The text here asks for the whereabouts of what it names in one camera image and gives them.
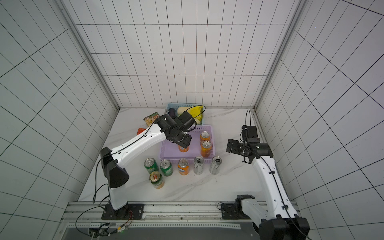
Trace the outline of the orange can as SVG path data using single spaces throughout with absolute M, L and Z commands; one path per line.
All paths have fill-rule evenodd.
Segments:
M 212 144 L 210 141 L 203 141 L 201 144 L 201 156 L 208 158 L 212 152 Z
M 211 135 L 208 131 L 203 131 L 200 134 L 200 143 L 202 144 L 204 141 L 211 141 Z
M 185 152 L 187 152 L 189 150 L 189 148 L 190 147 L 184 148 L 184 147 L 179 146 L 179 151 L 182 152 L 182 153 L 185 153 Z
M 180 159 L 178 162 L 179 173 L 186 176 L 190 172 L 189 161 L 186 159 Z

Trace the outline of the purple plastic basket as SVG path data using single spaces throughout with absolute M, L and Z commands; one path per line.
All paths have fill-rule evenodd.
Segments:
M 193 131 L 189 132 L 192 140 L 189 145 L 189 150 L 185 153 L 179 150 L 179 145 L 171 143 L 168 140 L 164 140 L 162 142 L 162 147 L 159 153 L 159 159 L 170 160 L 173 164 L 177 164 L 180 159 L 187 159 L 192 162 L 196 156 L 201 155 L 200 135 L 204 131 L 207 131 L 210 134 L 210 141 L 212 143 L 211 154 L 204 159 L 208 162 L 211 161 L 213 156 L 216 155 L 215 137 L 213 133 L 213 127 L 211 125 L 198 125 Z

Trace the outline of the white Monster can back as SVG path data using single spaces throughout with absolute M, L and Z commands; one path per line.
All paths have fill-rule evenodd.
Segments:
M 212 175 L 216 175 L 220 171 L 220 166 L 222 164 L 222 159 L 219 156 L 214 156 L 211 161 L 211 166 L 210 166 L 210 173 Z

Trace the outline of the white monster can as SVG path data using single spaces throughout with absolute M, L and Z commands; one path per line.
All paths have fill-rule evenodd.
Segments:
M 220 166 L 222 164 L 222 159 L 219 156 L 214 156 L 211 161 L 211 166 L 210 166 L 210 173 L 212 175 L 216 175 L 220 171 Z
M 201 175 L 204 170 L 204 158 L 202 156 L 196 156 L 194 159 L 194 173 Z

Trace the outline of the green soda can back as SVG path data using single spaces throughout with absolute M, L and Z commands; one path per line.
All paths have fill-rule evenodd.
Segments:
M 165 177 L 169 177 L 173 174 L 172 163 L 169 160 L 162 160 L 160 168 Z

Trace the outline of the green soda can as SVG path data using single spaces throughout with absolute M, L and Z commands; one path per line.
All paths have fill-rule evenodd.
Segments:
M 153 158 L 146 159 L 144 162 L 144 166 L 145 166 L 145 168 L 149 174 L 151 174 L 152 172 L 158 172 L 159 171 L 158 164 L 157 164 L 156 160 Z
M 160 168 L 165 177 L 169 177 L 173 174 L 172 163 L 169 160 L 162 160 Z

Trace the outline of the green soda can front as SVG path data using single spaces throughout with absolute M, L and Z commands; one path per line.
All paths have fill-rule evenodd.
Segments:
M 151 174 L 152 172 L 158 172 L 159 171 L 158 164 L 157 164 L 156 160 L 153 158 L 146 159 L 144 162 L 144 166 L 145 166 L 145 168 L 149 174 Z

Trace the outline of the green can gold lid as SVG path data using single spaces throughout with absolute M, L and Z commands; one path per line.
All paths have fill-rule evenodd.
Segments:
M 162 174 L 160 174 L 158 171 L 154 171 L 150 174 L 150 181 L 151 181 L 151 184 L 152 186 L 155 188 L 155 189 L 160 189 L 164 186 L 165 184 L 165 180 L 162 176 Z

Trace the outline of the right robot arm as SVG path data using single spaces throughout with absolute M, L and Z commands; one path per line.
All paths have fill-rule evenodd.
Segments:
M 229 139 L 227 152 L 243 156 L 258 173 L 267 207 L 248 196 L 239 196 L 237 213 L 256 226 L 261 240 L 308 240 L 310 225 L 298 215 L 284 190 L 270 146 Z

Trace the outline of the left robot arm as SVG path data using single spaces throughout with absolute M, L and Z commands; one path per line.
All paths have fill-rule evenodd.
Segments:
M 190 127 L 196 126 L 197 123 L 194 117 L 187 111 L 175 118 L 162 115 L 155 119 L 154 123 L 146 130 L 126 143 L 113 149 L 103 148 L 100 152 L 101 163 L 110 188 L 110 205 L 112 209 L 117 211 L 128 204 L 123 195 L 126 192 L 125 184 L 129 180 L 126 167 L 132 160 L 164 140 L 187 148 L 192 140 L 188 130 Z

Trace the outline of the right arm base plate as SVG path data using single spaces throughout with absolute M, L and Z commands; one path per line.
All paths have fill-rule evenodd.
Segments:
M 219 209 L 222 213 L 223 220 L 239 220 L 240 219 L 235 203 L 220 203 Z

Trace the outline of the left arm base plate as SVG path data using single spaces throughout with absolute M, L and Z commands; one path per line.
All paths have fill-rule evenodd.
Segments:
M 114 210 L 111 203 L 104 206 L 101 219 L 108 221 L 141 220 L 144 212 L 144 204 L 126 204 L 118 210 Z

